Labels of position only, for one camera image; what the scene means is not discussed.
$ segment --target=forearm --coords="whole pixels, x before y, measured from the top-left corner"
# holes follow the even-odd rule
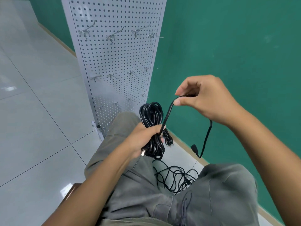
[[[130,151],[119,145],[43,225],[94,226],[130,160]]]
[[[228,126],[260,173],[284,222],[301,225],[300,158],[244,109]]]

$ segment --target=gray pants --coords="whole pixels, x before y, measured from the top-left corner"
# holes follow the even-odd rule
[[[119,113],[86,169],[88,177],[132,132],[140,119]],[[108,198],[102,217],[112,220],[152,217],[176,225],[255,226],[258,223],[254,177],[240,164],[209,164],[197,180],[177,195],[156,184],[153,158],[130,162]]]

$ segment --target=white pegboard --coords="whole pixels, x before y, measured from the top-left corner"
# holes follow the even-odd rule
[[[105,135],[119,112],[137,113],[146,102],[166,0],[62,3],[84,80],[88,80],[92,110]]]

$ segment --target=white tile floor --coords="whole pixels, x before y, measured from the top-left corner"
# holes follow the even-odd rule
[[[38,26],[29,1],[0,0],[0,28],[0,225],[38,226],[64,187],[84,181],[100,140],[77,59]],[[202,169],[177,144],[163,161]]]

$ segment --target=teal wall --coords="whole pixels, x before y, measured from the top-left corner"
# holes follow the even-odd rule
[[[187,76],[212,74],[236,100],[301,156],[301,0],[167,0],[148,102],[164,112]],[[174,107],[167,127],[200,150],[209,120]],[[256,178],[259,203],[281,221],[242,145],[213,123],[204,158],[237,162]]]
[[[38,22],[74,51],[61,0],[30,0]]]

